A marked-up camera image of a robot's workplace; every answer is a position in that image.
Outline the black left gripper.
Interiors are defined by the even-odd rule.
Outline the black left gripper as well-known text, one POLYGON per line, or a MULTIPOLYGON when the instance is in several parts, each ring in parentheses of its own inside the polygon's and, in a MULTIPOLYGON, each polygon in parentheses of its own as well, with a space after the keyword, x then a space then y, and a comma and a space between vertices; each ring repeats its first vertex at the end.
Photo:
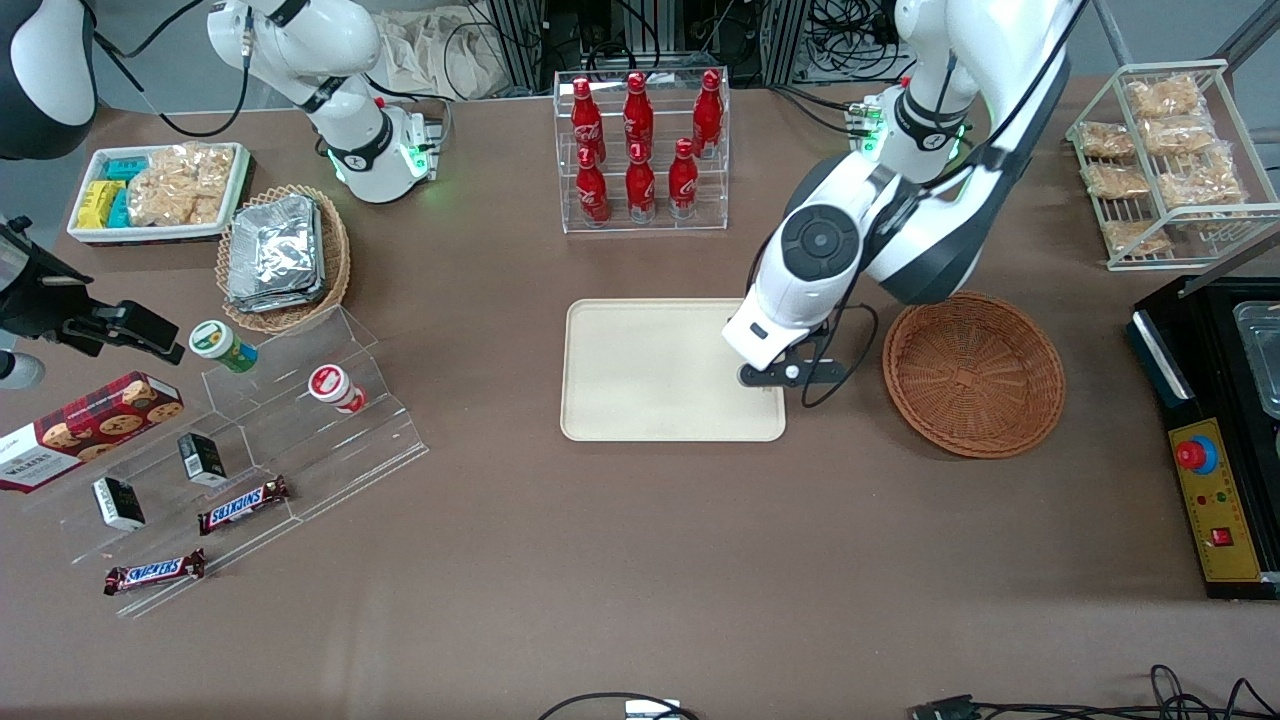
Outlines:
POLYGON ((849 369, 842 363, 826 356, 831 341, 829 325, 819 325, 795 346, 778 354, 764 370, 742 364, 737 372, 739 383, 748 388, 780 387, 787 389, 840 386, 849 378, 849 369))

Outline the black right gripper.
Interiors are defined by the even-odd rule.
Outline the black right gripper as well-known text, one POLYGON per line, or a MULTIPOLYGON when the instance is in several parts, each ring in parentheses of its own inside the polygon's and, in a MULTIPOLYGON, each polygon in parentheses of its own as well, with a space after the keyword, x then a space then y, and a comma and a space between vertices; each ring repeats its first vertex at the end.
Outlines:
POLYGON ((3 218, 1 327, 27 340, 63 343, 97 357, 104 345, 137 348, 179 364, 186 350, 179 328, 148 307, 132 301, 90 311, 87 287, 93 282, 27 234, 28 217, 3 218))

